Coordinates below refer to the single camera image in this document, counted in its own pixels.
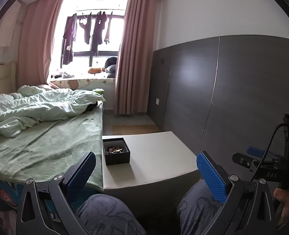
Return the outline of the person's right hand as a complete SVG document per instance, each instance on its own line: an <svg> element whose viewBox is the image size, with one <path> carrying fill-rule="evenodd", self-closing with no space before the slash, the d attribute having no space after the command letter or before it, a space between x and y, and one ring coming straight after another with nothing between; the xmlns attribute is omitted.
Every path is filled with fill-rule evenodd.
<svg viewBox="0 0 289 235"><path fill-rule="evenodd" d="M277 222L277 225L282 227L289 221L289 190L276 188L273 196L276 200L284 204L280 218Z"/></svg>

